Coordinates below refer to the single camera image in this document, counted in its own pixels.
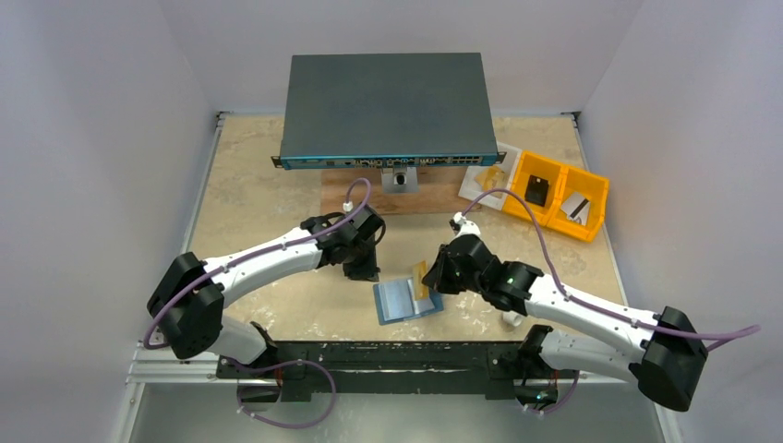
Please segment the yellow credit card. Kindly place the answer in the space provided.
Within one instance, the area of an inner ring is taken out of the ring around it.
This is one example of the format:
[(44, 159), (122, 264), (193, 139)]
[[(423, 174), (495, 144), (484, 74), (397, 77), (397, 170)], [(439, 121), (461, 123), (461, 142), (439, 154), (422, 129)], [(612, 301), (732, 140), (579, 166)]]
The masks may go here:
[(416, 302), (430, 297), (429, 288), (423, 283), (427, 271), (428, 264), (425, 260), (416, 263), (412, 267), (412, 297)]

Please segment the blue card holder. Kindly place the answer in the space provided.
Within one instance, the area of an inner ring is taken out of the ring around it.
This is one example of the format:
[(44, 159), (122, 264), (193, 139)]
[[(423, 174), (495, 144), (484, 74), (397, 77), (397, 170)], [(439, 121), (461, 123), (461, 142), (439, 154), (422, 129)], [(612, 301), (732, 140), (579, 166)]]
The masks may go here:
[(413, 280), (399, 279), (373, 285), (377, 319), (381, 326), (427, 317), (444, 310), (442, 295), (431, 293), (414, 299)]

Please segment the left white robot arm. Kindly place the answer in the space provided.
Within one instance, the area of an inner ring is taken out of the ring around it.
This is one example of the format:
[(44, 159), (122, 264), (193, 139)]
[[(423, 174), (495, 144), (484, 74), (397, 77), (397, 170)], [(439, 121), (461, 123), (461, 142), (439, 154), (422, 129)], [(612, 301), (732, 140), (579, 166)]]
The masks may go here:
[(376, 281), (376, 245), (385, 232), (386, 222), (365, 206), (310, 217), (232, 255), (201, 260), (186, 252), (173, 260), (147, 303), (152, 328), (179, 360), (209, 352), (238, 362), (252, 377), (265, 377), (275, 365), (271, 338), (225, 309), (270, 283), (326, 266), (342, 266), (351, 281)]

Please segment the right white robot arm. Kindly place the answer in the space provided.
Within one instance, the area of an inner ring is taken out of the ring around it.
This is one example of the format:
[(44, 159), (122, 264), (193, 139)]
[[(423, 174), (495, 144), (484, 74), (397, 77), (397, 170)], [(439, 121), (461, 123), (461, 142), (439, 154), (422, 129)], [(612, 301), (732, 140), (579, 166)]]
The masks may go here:
[(523, 371), (578, 370), (636, 384), (650, 401), (689, 411), (709, 352), (688, 316), (667, 306), (660, 313), (617, 305), (566, 286), (520, 261), (502, 261), (474, 234), (441, 245), (422, 282), (443, 294), (478, 293), (505, 312), (559, 323), (579, 337), (551, 331), (521, 347)]

